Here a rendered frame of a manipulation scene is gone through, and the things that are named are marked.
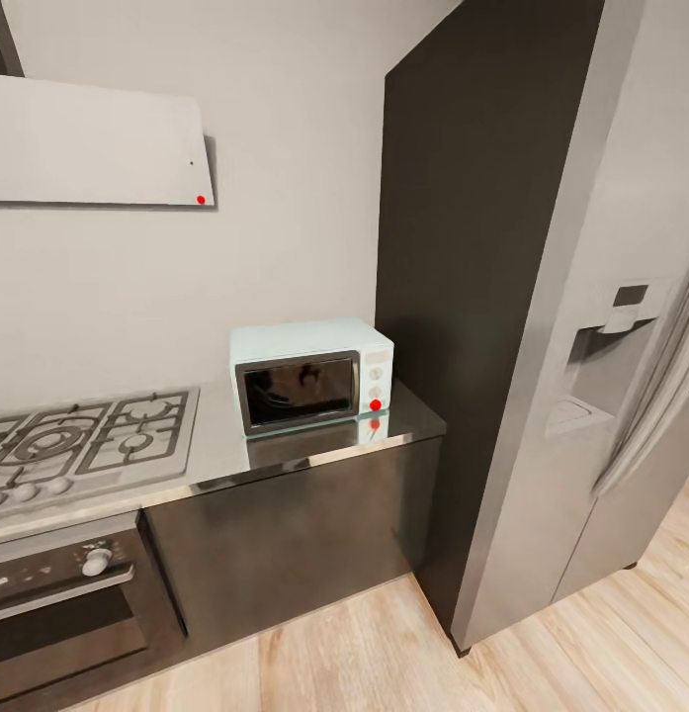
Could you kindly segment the microwave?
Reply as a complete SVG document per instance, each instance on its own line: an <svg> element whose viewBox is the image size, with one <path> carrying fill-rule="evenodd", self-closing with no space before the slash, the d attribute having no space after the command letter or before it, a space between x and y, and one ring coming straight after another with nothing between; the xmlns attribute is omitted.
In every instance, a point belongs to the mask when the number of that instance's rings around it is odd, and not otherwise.
<svg viewBox="0 0 689 712"><path fill-rule="evenodd" d="M392 355L356 316L231 329L240 438L388 408Z"/></svg>

